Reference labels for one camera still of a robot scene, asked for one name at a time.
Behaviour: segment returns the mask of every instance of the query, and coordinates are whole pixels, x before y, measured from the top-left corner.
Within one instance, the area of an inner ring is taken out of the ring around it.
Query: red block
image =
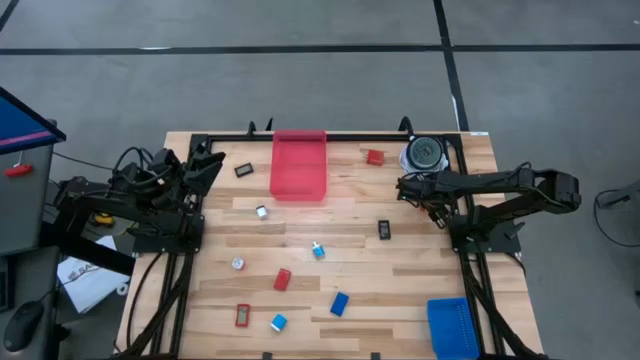
[[[382,166],[382,164],[384,164],[384,152],[369,150],[369,154],[367,155],[367,164]]]
[[[236,312],[237,327],[249,326],[249,310],[251,310],[249,304],[238,304],[238,310]]]
[[[276,282],[273,284],[273,288],[280,291],[287,290],[289,279],[291,279],[291,271],[287,269],[280,269],[278,277],[276,277]]]

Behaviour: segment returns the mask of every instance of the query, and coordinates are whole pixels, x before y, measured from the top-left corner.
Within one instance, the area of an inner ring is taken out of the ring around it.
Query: red translucent bin
[[[327,133],[280,130],[273,135],[271,195],[279,201],[322,201],[327,193]]]

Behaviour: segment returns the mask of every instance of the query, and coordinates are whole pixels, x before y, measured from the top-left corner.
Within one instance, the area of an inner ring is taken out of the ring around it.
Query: blue monitor
[[[67,135],[0,87],[0,154],[65,141]]]

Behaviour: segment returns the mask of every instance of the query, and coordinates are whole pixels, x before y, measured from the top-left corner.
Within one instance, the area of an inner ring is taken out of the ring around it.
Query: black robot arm
[[[68,228],[66,222],[79,216],[103,212],[140,224],[128,230],[136,237],[135,252],[197,252],[204,218],[192,199],[207,195],[225,154],[211,154],[201,145],[191,151],[189,161],[180,163],[172,150],[162,149],[145,159],[146,169],[135,162],[116,167],[107,183],[84,177],[61,182],[55,199],[61,214],[57,225]]]
[[[413,173],[398,179],[398,199],[426,209],[440,228],[448,227],[473,240],[486,241],[501,223],[539,211],[563,214],[581,202],[578,179],[556,170],[536,171],[525,163],[513,171],[461,175],[453,171]],[[486,207],[474,206],[466,215],[452,211],[461,197],[518,193],[519,197]]]

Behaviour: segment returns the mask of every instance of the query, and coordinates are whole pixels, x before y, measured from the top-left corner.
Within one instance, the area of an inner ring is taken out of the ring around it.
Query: white paper
[[[104,236],[96,241],[96,244],[113,250],[116,249],[112,236]],[[62,284],[75,278],[78,278],[78,280],[66,284],[64,288],[69,294],[76,311],[80,314],[89,311],[118,286],[129,281],[129,276],[118,274],[111,270],[100,269],[91,263],[74,257],[69,257],[58,264],[58,279]]]

